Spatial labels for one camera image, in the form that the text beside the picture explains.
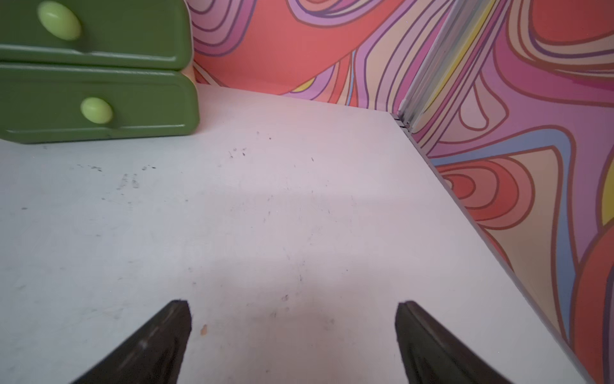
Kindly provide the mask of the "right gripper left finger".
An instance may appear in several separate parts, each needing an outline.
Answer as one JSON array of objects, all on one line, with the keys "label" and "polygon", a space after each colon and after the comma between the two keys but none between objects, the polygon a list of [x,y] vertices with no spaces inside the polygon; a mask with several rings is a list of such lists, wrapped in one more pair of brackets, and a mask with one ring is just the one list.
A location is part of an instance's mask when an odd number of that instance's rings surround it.
[{"label": "right gripper left finger", "polygon": [[176,383],[192,315],[186,300],[173,300],[76,383]]}]

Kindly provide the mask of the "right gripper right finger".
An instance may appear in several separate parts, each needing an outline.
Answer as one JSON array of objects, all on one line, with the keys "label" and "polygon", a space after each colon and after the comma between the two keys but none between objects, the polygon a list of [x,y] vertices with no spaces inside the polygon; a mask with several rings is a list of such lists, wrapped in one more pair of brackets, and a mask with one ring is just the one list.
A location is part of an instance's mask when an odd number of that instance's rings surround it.
[{"label": "right gripper right finger", "polygon": [[417,302],[402,302],[395,318],[410,383],[508,383]]}]

